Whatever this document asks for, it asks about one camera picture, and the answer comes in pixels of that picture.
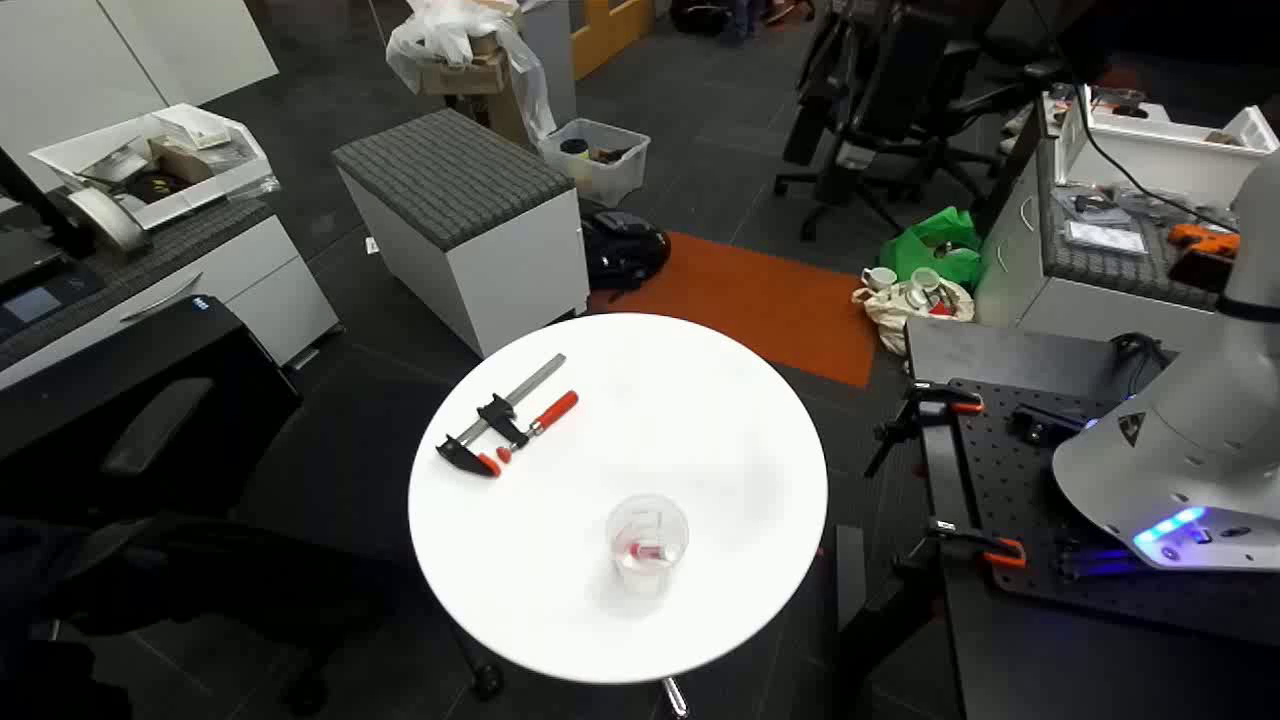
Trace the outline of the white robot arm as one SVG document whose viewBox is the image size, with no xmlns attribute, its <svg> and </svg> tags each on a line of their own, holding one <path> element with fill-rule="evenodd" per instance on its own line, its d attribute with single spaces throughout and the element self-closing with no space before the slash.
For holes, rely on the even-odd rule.
<svg viewBox="0 0 1280 720">
<path fill-rule="evenodd" d="M 1060 496 L 1157 572 L 1280 567 L 1280 159 L 1237 191 L 1215 331 L 1053 454 Z"/>
</svg>

